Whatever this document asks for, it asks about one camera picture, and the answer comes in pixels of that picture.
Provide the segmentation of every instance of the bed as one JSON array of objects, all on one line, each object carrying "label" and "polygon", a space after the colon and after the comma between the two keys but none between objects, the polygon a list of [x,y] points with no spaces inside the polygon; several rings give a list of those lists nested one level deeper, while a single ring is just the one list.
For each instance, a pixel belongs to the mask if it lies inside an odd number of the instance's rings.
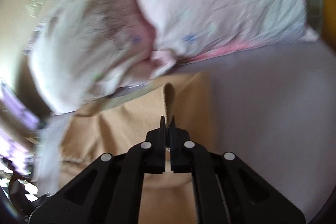
[{"label": "bed", "polygon": [[[22,13],[27,0],[0,2],[6,15],[0,35],[8,41],[1,53],[1,76],[40,117],[48,117],[49,110],[34,88],[21,49],[54,1],[48,0],[36,19]],[[329,1],[310,0],[308,22],[334,45]],[[172,72],[199,70],[211,75],[221,132],[216,152],[235,152],[300,208],[307,223],[335,220],[336,59],[331,47],[322,41],[272,45]]]}]

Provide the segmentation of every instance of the beige blanket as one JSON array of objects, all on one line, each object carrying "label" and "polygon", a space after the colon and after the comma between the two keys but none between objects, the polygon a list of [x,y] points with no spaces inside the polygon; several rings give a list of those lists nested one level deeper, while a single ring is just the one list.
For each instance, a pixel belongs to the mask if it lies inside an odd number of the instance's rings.
[{"label": "beige blanket", "polygon": [[[60,187],[68,183],[102,153],[126,153],[159,128],[160,117],[175,116],[176,126],[190,138],[213,147],[215,134],[210,107],[209,81],[204,73],[171,75],[156,79],[145,93],[111,100],[101,99],[80,109],[65,133],[61,152]],[[144,179],[139,223],[196,223],[190,174],[147,174]]]}]

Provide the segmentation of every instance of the bed sheet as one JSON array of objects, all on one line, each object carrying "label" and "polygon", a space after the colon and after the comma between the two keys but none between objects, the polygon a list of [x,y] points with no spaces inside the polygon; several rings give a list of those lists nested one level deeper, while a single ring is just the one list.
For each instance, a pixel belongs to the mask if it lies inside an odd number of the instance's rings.
[{"label": "bed sheet", "polygon": [[336,58],[323,43],[266,46],[188,64],[206,70],[217,153],[231,151],[304,213],[336,185]]}]

